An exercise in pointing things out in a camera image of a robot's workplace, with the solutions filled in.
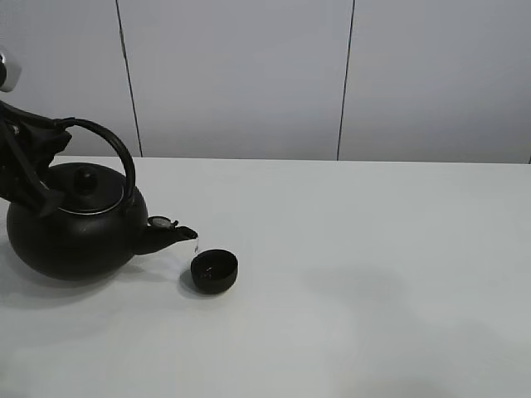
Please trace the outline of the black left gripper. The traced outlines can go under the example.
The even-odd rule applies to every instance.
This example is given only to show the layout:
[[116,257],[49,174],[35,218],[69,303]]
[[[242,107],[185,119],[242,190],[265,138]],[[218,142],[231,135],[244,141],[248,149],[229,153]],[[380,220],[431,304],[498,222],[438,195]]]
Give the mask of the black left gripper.
[[1,103],[1,198],[47,216],[60,207],[64,194],[48,188],[37,174],[46,173],[54,157],[66,149],[71,134],[54,125],[24,127],[23,150],[21,123]]

